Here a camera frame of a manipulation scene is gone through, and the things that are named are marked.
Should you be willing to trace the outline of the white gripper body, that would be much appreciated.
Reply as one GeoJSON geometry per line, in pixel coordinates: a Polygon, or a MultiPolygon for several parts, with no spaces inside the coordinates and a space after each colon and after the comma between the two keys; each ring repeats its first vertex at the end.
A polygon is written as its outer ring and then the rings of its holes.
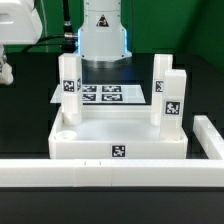
{"type": "Polygon", "coordinates": [[[35,0],[0,0],[0,44],[35,44],[41,34],[35,0]]]}

